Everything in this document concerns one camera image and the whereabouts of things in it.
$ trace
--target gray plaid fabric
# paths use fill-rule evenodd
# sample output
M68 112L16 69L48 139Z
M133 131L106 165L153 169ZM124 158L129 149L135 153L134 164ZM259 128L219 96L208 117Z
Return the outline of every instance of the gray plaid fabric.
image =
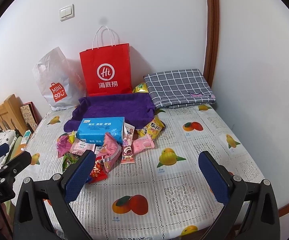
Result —
M164 71L144 76L157 108L213 104L215 96L198 69Z

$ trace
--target wooden headboard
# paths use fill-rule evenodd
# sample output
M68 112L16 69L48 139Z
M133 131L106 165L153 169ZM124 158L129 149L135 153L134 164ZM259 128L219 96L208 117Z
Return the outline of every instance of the wooden headboard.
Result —
M20 102L12 94L0 105L0 130L17 129L21 135L28 130L20 111Z

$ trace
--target white plastic bag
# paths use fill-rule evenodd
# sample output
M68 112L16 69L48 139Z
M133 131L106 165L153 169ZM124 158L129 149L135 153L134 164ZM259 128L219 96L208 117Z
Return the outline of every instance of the white plastic bag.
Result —
M39 90L54 111L79 105L86 88L59 47L47 53L32 70Z

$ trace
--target pink snack package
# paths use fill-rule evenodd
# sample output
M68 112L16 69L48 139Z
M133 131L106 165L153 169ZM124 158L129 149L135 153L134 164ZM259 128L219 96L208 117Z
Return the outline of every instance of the pink snack package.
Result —
M154 148L154 142L152 141L152 138L148 133L145 136L142 136L132 142L132 151L134 155L142 152L145 149L151 148Z
M81 156L86 150L92 150L94 152L95 147L96 145L94 143L83 142L76 138L69 152Z
M131 147L135 127L128 123L124 123L123 129L124 129L123 154L122 154L123 157L121 159L121 164L135 163L135 159L133 157L132 147Z
M105 172L108 173L115 166L120 154L121 146L109 132L106 132L103 147L99 150L96 161L102 160Z
M68 153L72 143L68 141L69 135L61 135L59 141L57 141L58 158L64 156Z

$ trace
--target wall switch plate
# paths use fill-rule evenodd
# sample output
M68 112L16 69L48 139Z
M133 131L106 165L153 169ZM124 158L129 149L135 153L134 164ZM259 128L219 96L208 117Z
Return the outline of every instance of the wall switch plate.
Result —
M59 9L59 18L63 22L75 16L74 4Z

